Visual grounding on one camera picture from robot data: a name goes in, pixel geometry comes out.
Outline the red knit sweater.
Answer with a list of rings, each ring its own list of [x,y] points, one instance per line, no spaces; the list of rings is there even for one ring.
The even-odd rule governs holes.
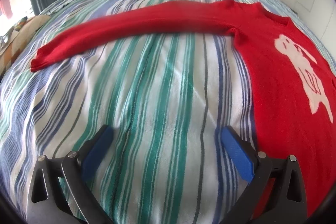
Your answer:
[[[179,32],[233,37],[252,81],[257,145],[298,157],[312,216],[335,184],[335,75],[290,18],[261,3],[171,1],[104,16],[39,48],[31,71],[116,39]]]

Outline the striped bed cover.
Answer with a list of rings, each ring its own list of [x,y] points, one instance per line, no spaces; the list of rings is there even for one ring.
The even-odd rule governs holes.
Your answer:
[[[58,0],[46,8],[50,20],[1,81],[1,193],[21,217],[38,156],[63,157],[102,125],[112,128],[113,143],[88,187],[115,223],[218,223],[242,195],[247,183],[221,144],[221,129],[231,126],[264,150],[252,81],[232,36],[131,36],[31,71],[38,49],[62,32],[171,1],[224,0]],[[290,18],[335,75],[329,52],[282,1],[234,1]],[[299,163],[292,152],[265,153]]]

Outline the patterned cushion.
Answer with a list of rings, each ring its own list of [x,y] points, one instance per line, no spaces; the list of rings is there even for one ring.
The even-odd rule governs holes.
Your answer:
[[[9,40],[1,46],[1,77],[13,65],[37,31],[50,20],[49,15],[34,16],[14,27]]]

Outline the white wardrobe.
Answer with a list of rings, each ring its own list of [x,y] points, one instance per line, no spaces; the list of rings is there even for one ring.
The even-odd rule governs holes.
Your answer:
[[[325,46],[335,47],[335,0],[297,0],[295,11]]]

